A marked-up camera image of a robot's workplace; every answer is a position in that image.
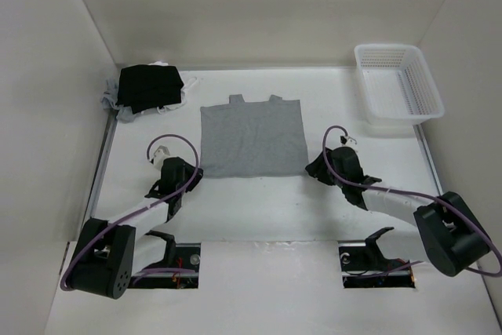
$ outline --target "beige wall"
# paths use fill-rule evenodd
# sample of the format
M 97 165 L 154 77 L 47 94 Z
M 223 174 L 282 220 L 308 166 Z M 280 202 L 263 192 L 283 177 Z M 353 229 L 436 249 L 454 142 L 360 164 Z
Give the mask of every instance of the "beige wall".
M 502 0 L 446 0 L 420 47 L 446 106 L 425 126 L 443 188 L 461 193 L 502 247 Z M 498 269 L 491 256 L 482 266 Z M 502 279 L 486 282 L 500 314 Z
M 363 42 L 417 44 L 443 0 L 85 0 L 119 64 L 353 65 Z
M 114 71 L 82 0 L 0 0 L 0 333 L 40 334 L 89 194 Z

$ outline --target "gray cloth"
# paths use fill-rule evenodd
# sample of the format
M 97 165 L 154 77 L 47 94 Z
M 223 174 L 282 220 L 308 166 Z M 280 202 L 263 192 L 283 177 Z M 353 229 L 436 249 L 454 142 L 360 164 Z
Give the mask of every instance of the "gray cloth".
M 286 177 L 304 173 L 307 142 L 300 100 L 271 96 L 201 107 L 204 177 Z
M 118 110 L 117 120 L 124 123 L 133 122 L 138 114 L 133 114 L 133 109 L 130 106 L 117 106 L 118 83 L 113 78 L 107 80 L 107 90 L 101 97 L 101 105 L 103 109 Z

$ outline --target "folded black garment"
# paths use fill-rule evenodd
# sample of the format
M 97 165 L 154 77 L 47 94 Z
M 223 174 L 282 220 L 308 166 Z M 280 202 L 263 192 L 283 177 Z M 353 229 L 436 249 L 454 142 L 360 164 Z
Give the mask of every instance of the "folded black garment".
M 136 114 L 153 107 L 179 104 L 183 85 L 174 66 L 139 64 L 123 68 L 118 82 L 117 105 L 130 106 Z

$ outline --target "white plastic basket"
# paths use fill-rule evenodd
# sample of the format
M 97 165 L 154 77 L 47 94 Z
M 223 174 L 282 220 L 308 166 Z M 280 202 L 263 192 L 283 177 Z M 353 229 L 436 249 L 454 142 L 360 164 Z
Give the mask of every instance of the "white plastic basket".
M 354 49 L 368 121 L 417 125 L 445 114 L 424 55 L 416 46 L 359 45 Z

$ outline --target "white floor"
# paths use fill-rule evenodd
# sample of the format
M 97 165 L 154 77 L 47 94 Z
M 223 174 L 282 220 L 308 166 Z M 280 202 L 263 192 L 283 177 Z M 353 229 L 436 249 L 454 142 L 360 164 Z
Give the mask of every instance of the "white floor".
M 200 81 L 185 107 L 118 125 L 95 217 L 136 205 L 158 179 L 145 159 L 151 139 L 179 133 L 199 148 L 200 106 L 222 104 L 236 93 L 248 101 L 271 94 L 300 99 L 310 160 L 321 151 L 325 129 L 340 124 L 358 140 L 366 173 L 435 193 L 413 129 L 390 136 L 389 130 L 379 135 L 366 125 L 353 70 L 183 76 Z M 181 142 L 166 140 L 166 145 L 193 161 Z M 339 135 L 333 134 L 330 146 L 338 145 Z M 362 239 L 392 225 L 398 242 L 399 235 L 415 230 L 349 205 L 337 188 L 310 177 L 205 179 L 185 198 L 173 221 L 160 228 L 178 242 L 202 241 L 199 289 L 129 290 L 117 301 L 58 290 L 46 333 L 500 335 L 483 281 L 469 272 L 451 279 L 421 264 L 414 268 L 416 289 L 343 289 L 334 240 Z

